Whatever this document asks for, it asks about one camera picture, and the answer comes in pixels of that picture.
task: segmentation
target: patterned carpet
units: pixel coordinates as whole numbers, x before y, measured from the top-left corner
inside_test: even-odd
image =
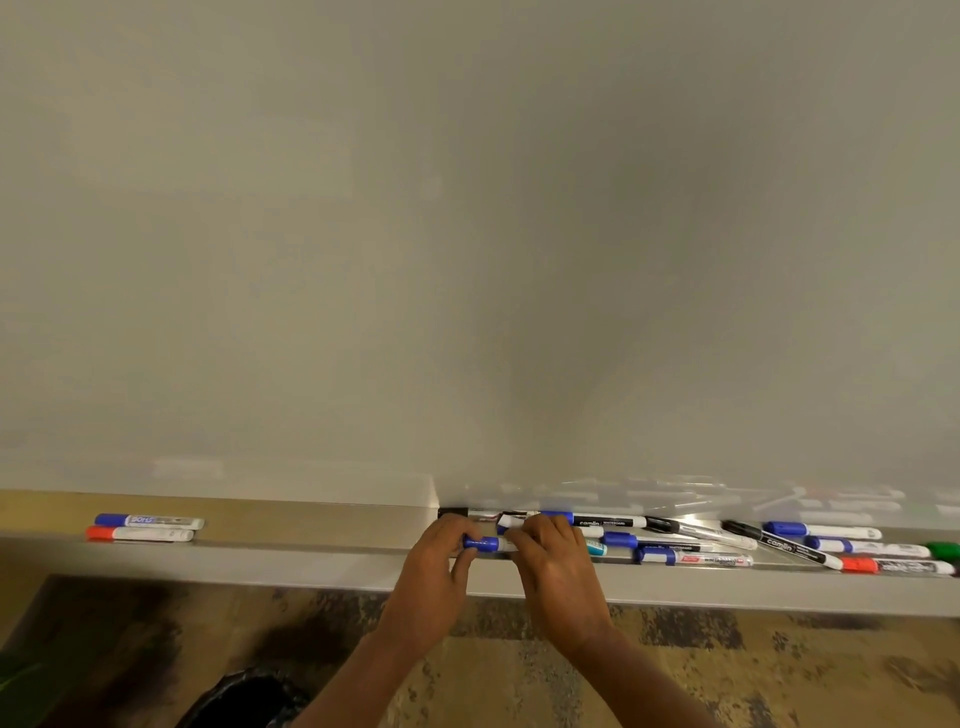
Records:
[[[46,728],[169,728],[226,672],[315,691],[385,595],[59,577],[14,645],[71,667]],[[613,606],[617,625],[730,728],[960,726],[960,621]],[[616,726],[521,602],[472,599],[384,726]]]

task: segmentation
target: black trash bag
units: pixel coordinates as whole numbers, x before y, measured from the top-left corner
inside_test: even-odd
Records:
[[[177,728],[285,728],[310,702],[310,696],[279,670],[250,667],[224,675]]]

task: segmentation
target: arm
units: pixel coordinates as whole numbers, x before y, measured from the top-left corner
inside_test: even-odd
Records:
[[[625,728],[716,728],[707,710],[614,626],[579,528],[537,515],[506,537],[534,623]]]
[[[480,538],[476,525],[446,514],[423,532],[403,563],[394,592],[376,629],[364,637],[294,728],[375,728],[414,664],[446,637],[467,598],[467,573],[475,548],[450,554],[464,534]]]

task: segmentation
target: person's right arm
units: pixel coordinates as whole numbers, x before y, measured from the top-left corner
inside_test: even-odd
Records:
[[[624,728],[716,728],[706,708],[660,672],[610,619],[579,528],[536,515],[505,534],[527,606],[544,636],[587,678]]]

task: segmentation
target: black marker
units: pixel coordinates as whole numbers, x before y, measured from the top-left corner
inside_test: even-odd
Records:
[[[810,548],[809,546],[804,546],[803,544],[795,544],[794,542],[783,539],[773,533],[763,531],[757,528],[755,525],[741,523],[740,521],[720,521],[720,525],[724,528],[724,530],[735,533],[738,536],[747,536],[751,539],[757,539],[759,542],[766,544],[770,548],[775,548],[778,551],[786,551],[787,553],[794,553],[797,556],[806,559],[807,561],[816,562],[817,564],[821,564],[828,569],[836,569],[838,571],[843,569],[843,562],[836,556],[824,553],[823,551],[818,551],[817,549]]]

